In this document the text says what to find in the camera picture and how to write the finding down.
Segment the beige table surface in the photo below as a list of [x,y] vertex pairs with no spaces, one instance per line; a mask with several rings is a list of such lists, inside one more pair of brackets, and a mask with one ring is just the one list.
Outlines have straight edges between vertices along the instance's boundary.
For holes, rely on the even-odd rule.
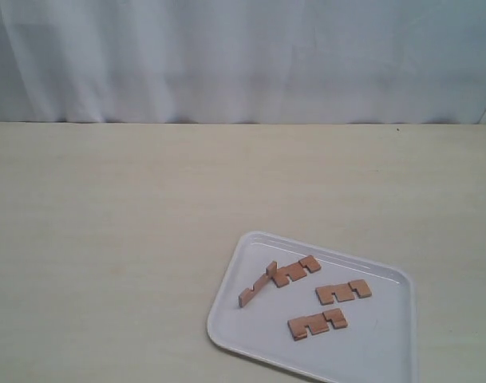
[[402,268],[421,381],[486,382],[486,126],[134,124],[0,124],[0,382],[300,381],[207,338],[253,230]]

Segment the plastic tray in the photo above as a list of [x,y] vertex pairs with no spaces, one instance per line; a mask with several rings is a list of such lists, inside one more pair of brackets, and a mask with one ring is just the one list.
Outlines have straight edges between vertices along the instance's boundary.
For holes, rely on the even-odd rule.
[[[271,281],[245,306],[238,296],[273,260],[279,267],[313,255],[322,269],[277,288]],[[365,279],[370,298],[321,306],[315,287]],[[287,321],[341,308],[349,326],[294,341]],[[380,263],[264,232],[239,241],[207,319],[211,340],[224,349],[320,381],[417,383],[413,281]]]

